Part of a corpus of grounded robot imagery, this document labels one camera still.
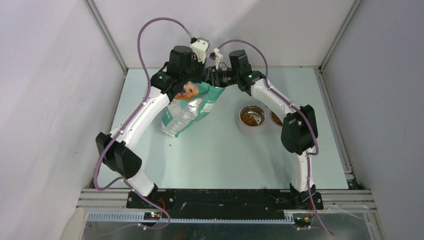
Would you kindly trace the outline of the green pet food bag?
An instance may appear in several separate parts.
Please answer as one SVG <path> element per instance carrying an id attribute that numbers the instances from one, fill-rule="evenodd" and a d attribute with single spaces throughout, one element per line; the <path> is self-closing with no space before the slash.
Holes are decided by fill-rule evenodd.
<path id="1" fill-rule="evenodd" d="M 183 92 L 178 93 L 164 109 L 162 131 L 170 137 L 178 137 L 182 131 L 209 115 L 224 90 L 204 82 L 188 82 Z"/>

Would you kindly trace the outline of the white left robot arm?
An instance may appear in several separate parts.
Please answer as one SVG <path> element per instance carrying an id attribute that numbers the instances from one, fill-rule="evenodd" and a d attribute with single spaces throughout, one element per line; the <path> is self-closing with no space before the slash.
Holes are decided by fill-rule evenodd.
<path id="1" fill-rule="evenodd" d="M 99 163 L 119 174 L 120 179 L 138 192 L 138 201 L 145 208 L 158 202 L 156 185 L 142 170 L 142 159 L 134 146 L 154 118 L 174 99 L 190 100 L 198 95 L 195 83 L 202 81 L 209 44 L 197 41 L 190 46 L 175 46 L 160 70 L 148 81 L 145 95 L 138 106 L 110 133 L 100 132 L 95 141 Z"/>

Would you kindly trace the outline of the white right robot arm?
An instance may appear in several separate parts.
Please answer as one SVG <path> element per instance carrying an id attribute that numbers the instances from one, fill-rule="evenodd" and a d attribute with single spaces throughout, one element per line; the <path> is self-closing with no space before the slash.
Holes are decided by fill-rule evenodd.
<path id="1" fill-rule="evenodd" d="M 267 73 L 253 70 L 244 50 L 229 54 L 230 67 L 221 69 L 223 56 L 218 48 L 210 53 L 215 62 L 206 81 L 214 87 L 236 85 L 241 92 L 269 108 L 282 122 L 280 140 L 295 155 L 290 183 L 291 204 L 297 209 L 318 209 L 318 193 L 312 178 L 312 157 L 319 154 L 318 127 L 311 105 L 299 105 L 287 98 L 268 80 Z"/>

